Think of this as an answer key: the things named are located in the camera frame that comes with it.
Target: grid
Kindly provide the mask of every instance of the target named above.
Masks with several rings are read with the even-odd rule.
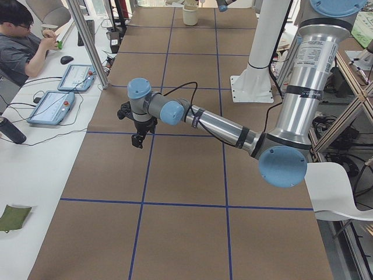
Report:
[[[192,80],[195,104],[261,131],[271,104],[233,104],[228,76],[246,68],[256,17],[229,12],[186,27],[180,8],[135,11],[29,279],[332,279],[304,184],[266,184],[256,160],[186,124],[135,149],[116,118],[131,79],[163,93]]]

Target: black bottle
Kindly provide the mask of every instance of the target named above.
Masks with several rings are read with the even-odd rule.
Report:
[[[5,117],[0,117],[0,132],[6,135],[15,144],[21,144],[26,141],[26,136]]]

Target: keyboard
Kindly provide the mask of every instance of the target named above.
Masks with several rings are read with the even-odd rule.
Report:
[[[86,24],[88,26],[89,33],[91,34],[93,42],[94,42],[94,20],[86,19]],[[78,46],[83,46],[83,45],[84,45],[83,39],[78,32]]]

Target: white desk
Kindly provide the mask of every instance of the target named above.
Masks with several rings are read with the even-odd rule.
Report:
[[[106,29],[100,26],[102,21],[103,18],[95,19],[95,42],[100,59],[104,61],[107,54],[102,50],[110,53],[110,43],[105,35]],[[64,55],[74,57],[70,64],[91,64],[85,47],[77,46],[77,37],[78,32],[74,28],[62,50],[50,51],[38,78],[62,76],[68,66],[59,62]],[[20,89],[13,102],[33,104],[35,92],[56,90],[58,83],[57,79],[29,83]],[[27,136],[25,143],[33,144],[57,134],[85,129],[101,94],[99,84],[96,77],[90,89],[82,93],[83,103],[72,125],[31,125],[26,121],[15,123]],[[74,122],[81,99],[77,94],[75,104],[62,124]],[[15,107],[23,108],[18,110],[23,118],[27,118],[33,109],[23,105]],[[11,108],[7,108],[3,116],[11,122],[21,119]],[[71,133],[36,146],[16,145],[0,140],[0,215],[6,204],[32,207],[22,229],[0,232],[0,279],[24,280],[29,276],[84,136],[84,131]]]

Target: person's hand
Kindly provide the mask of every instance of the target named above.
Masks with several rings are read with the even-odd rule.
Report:
[[[53,38],[54,40],[57,40],[57,35],[49,29],[45,29],[42,32],[44,38]]]
[[[57,41],[55,38],[41,39],[40,46],[45,50],[58,50]]]

